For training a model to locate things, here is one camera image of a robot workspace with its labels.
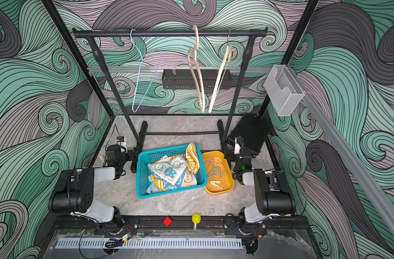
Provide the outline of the mint green clothespin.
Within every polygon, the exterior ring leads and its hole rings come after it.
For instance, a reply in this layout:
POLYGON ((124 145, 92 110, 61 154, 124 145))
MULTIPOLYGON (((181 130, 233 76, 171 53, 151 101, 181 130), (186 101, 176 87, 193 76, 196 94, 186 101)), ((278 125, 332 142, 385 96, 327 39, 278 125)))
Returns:
POLYGON ((221 173, 221 168, 220 168, 219 165, 216 165, 216 166, 213 167, 213 169, 212 169, 212 171, 210 173, 210 176, 219 178, 220 177, 220 173, 221 173))

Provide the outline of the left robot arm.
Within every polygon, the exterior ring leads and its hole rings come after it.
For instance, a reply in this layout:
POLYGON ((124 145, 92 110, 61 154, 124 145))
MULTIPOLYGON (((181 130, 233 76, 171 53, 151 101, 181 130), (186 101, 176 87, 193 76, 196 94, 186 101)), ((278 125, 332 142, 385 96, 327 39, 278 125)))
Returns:
POLYGON ((106 149, 105 167, 75 168, 60 173, 51 193, 48 208, 52 213, 81 216, 98 224, 124 224, 117 207, 108 206, 94 198, 97 183, 118 180, 124 175, 124 166, 135 158, 135 150, 123 145, 111 145, 106 149))

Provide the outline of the orange clothespin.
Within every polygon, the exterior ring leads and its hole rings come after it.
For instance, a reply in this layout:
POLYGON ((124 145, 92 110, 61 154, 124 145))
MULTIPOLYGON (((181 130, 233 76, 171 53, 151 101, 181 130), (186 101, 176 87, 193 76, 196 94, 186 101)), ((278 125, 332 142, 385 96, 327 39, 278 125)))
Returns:
POLYGON ((215 167, 224 167, 223 163, 221 160, 217 158, 210 158, 207 160, 208 165, 212 165, 213 168, 215 167))

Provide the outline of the cream plastic hanger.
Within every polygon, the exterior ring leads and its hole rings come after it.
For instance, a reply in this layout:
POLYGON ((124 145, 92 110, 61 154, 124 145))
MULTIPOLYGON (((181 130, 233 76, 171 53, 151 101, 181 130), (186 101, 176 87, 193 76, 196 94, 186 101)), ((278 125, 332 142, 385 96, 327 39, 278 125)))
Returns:
POLYGON ((221 63, 220 68, 218 69, 218 74, 217 74, 217 78, 216 78, 216 82, 215 82, 215 86, 214 86, 214 90, 213 90, 213 94, 212 94, 212 98, 210 100, 210 104, 209 104, 209 113, 212 113, 212 110, 214 108, 214 104, 215 104, 215 100, 217 97, 217 94, 220 90, 222 81, 224 79, 224 76, 226 74, 228 65, 230 63, 231 57, 232 57, 232 47, 229 45, 229 37, 230 34, 228 34, 227 36, 227 46, 226 46, 226 51, 224 53, 224 57, 221 63))

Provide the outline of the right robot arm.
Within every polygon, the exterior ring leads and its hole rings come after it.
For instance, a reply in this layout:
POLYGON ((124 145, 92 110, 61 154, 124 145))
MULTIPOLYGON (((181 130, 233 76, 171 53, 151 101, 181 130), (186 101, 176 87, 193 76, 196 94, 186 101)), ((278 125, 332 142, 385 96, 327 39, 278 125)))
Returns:
POLYGON ((238 215, 240 227, 261 223, 276 216, 292 216, 296 210, 296 202, 284 173, 276 168, 253 168, 251 160, 254 156, 254 152, 245 147, 240 137, 235 140, 234 151, 225 155, 235 163, 231 171, 233 179, 255 190, 255 202, 242 208, 238 215))

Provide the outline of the white clothespin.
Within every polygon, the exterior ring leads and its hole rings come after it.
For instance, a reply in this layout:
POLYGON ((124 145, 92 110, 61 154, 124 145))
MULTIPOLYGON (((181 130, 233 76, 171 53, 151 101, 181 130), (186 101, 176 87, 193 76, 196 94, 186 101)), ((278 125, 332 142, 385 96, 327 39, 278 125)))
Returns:
POLYGON ((220 183, 221 183, 221 181, 210 181, 210 184, 211 185, 213 185, 213 186, 215 186, 216 188, 219 188, 219 189, 223 189, 223 187, 220 185, 220 183))

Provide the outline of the light blue wire hanger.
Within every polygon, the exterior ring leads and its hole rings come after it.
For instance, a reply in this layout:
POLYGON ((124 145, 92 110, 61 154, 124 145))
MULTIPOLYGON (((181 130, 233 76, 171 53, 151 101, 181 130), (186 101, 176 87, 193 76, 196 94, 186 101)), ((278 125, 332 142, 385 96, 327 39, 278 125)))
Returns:
POLYGON ((158 72, 158 70, 160 68, 160 64, 161 64, 161 60, 162 60, 162 51, 160 51, 159 62, 158 62, 156 71, 154 72, 153 77, 152 77, 152 79, 151 79, 151 81, 149 83, 149 86, 147 87, 147 89, 146 89, 143 97, 141 98, 140 102, 135 107, 135 100, 136 100, 137 93, 138 93, 138 86, 139 86, 139 79, 140 79, 140 75, 141 75, 141 69, 142 69, 142 66, 143 66, 146 54, 143 54, 141 52, 140 48, 135 44, 135 41, 133 40, 133 32, 134 31, 135 31, 135 29, 131 29, 131 31, 130 31, 130 39, 131 39, 132 45, 135 47, 135 49, 137 50, 137 52, 138 52, 138 54, 140 55, 140 58, 141 58, 141 61, 140 61, 140 64, 139 64, 139 68, 138 68, 137 81, 135 83, 135 89, 134 89, 134 96, 133 96, 132 106, 131 106, 132 112, 133 113, 137 113, 139 108, 141 107, 145 97, 147 96, 147 94, 148 94, 148 92, 149 92, 149 90, 150 90, 150 88, 151 88, 151 86, 152 86, 152 84, 154 82, 156 74, 157 74, 157 72, 158 72))

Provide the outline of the blue rabbit print towel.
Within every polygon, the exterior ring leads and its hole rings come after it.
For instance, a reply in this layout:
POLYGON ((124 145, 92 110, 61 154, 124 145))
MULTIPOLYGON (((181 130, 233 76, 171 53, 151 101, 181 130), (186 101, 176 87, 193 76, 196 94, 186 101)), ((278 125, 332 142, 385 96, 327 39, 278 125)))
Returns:
POLYGON ((183 154, 165 155, 160 160, 148 164, 147 168, 151 172, 148 179, 151 185, 147 189, 147 194, 181 189, 185 182, 187 165, 183 154))

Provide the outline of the yellow striped towel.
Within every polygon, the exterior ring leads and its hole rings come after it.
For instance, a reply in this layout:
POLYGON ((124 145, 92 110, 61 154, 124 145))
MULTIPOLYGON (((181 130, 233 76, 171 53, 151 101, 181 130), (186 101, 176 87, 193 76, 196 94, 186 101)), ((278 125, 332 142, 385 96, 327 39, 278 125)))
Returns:
POLYGON ((196 175, 200 169, 199 156, 196 150, 196 145, 191 143, 183 154, 187 161, 187 174, 182 188, 192 187, 198 184, 196 175))

